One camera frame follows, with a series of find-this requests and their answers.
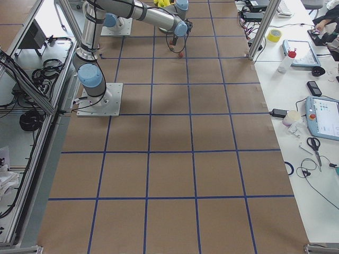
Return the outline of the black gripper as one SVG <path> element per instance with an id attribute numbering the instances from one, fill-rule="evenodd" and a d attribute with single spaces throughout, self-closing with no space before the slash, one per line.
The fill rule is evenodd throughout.
<path id="1" fill-rule="evenodd" d="M 177 44 L 177 40 L 178 40 L 179 36 L 177 35 L 173 35 L 173 40 L 172 40 L 172 44 Z"/>

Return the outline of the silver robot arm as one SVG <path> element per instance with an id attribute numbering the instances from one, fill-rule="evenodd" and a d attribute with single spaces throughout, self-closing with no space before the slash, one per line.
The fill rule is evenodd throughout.
<path id="1" fill-rule="evenodd" d="M 89 102 L 89 105 L 77 110 L 84 110 L 86 113 L 103 108 L 111 101 L 103 71 L 97 62 L 102 28 L 116 25 L 115 21 L 106 20 L 109 14 L 154 25 L 174 34 L 174 38 L 189 35 L 193 27 L 185 18 L 188 1 L 177 1 L 164 8 L 151 7 L 140 1 L 86 1 L 84 5 L 84 29 L 79 47 L 73 56 L 73 65 Z"/>

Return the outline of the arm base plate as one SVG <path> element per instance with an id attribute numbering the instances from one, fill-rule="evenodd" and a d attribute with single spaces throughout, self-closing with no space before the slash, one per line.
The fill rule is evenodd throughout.
<path id="1" fill-rule="evenodd" d="M 83 88 L 82 97 L 86 99 L 79 102 L 77 110 L 78 117 L 104 117 L 120 114 L 121 97 L 123 91 L 123 83 L 107 83 L 104 97 L 94 98 L 87 95 Z"/>
<path id="2" fill-rule="evenodd" d="M 104 21 L 101 36 L 123 37 L 131 34 L 132 19 L 108 16 Z"/>

